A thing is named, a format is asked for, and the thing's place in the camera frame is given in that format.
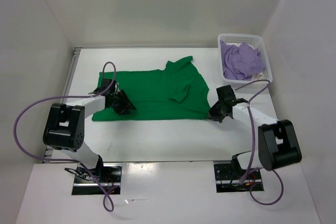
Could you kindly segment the green t shirt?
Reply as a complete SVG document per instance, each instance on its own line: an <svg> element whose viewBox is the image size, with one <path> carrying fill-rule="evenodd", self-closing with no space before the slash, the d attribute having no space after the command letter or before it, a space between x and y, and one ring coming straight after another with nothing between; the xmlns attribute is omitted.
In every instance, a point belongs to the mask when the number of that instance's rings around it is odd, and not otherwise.
<svg viewBox="0 0 336 224"><path fill-rule="evenodd" d="M135 106L127 115L117 115L106 108L92 116L94 122L148 121L148 120L204 120L210 109L209 88L187 56L176 62L168 61L165 69L150 71L119 71L100 73L115 78Z"/></svg>

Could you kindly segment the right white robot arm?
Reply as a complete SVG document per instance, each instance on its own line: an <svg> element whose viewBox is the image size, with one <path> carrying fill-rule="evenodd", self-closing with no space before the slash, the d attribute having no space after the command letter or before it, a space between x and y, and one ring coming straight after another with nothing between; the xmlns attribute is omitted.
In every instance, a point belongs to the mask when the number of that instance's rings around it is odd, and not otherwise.
<svg viewBox="0 0 336 224"><path fill-rule="evenodd" d="M291 121L280 121L253 108L247 100L237 98L230 85L216 91L218 101L208 111L208 118L222 123L229 117L252 131L251 151L238 154L238 161L230 166L235 178L243 178L253 168L271 171L301 162L302 153Z"/></svg>

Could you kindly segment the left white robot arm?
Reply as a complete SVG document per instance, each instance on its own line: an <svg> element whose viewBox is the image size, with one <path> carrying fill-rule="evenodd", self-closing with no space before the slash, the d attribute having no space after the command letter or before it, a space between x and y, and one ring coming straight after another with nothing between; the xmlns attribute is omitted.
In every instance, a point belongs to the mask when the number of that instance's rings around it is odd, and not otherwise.
<svg viewBox="0 0 336 224"><path fill-rule="evenodd" d="M100 155L85 143L85 119L112 109L118 116L128 115L136 107L117 81L103 78L101 85L89 97L73 103L54 103L49 111L43 141L87 167L86 175L93 182L104 178L105 169Z"/></svg>

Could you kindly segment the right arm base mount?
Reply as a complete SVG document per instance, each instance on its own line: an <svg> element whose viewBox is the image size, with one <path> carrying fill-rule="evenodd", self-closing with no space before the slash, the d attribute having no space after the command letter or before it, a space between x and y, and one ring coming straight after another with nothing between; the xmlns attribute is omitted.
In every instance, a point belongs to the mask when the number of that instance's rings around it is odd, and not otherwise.
<svg viewBox="0 0 336 224"><path fill-rule="evenodd" d="M240 193L252 191L264 191L260 172L253 172L239 183L245 170L233 161L214 162L214 174L217 193Z"/></svg>

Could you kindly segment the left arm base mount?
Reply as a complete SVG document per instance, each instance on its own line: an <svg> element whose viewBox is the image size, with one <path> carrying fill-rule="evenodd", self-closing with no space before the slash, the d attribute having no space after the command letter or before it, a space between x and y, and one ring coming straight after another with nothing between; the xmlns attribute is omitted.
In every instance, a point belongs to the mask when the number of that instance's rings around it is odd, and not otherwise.
<svg viewBox="0 0 336 224"><path fill-rule="evenodd" d="M109 195L119 195L121 192L122 165L108 165L104 166L104 169L104 174L101 177L92 172L94 177L99 180ZM76 169L65 168L64 170L75 176L72 195L103 195L102 190L84 168L78 166Z"/></svg>

